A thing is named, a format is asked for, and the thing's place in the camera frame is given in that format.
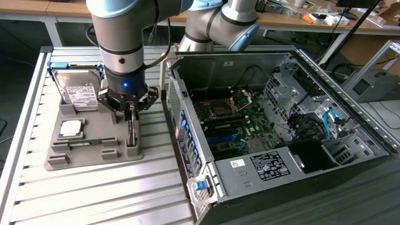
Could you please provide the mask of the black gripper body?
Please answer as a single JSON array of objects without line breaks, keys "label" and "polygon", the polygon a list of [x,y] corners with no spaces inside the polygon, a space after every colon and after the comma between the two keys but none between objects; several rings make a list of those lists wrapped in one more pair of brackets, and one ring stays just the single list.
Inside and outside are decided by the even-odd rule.
[{"label": "black gripper body", "polygon": [[119,73],[106,67],[106,76],[109,81],[109,94],[118,100],[123,99],[138,101],[149,92],[146,84],[146,66],[141,66],[135,71]]}]

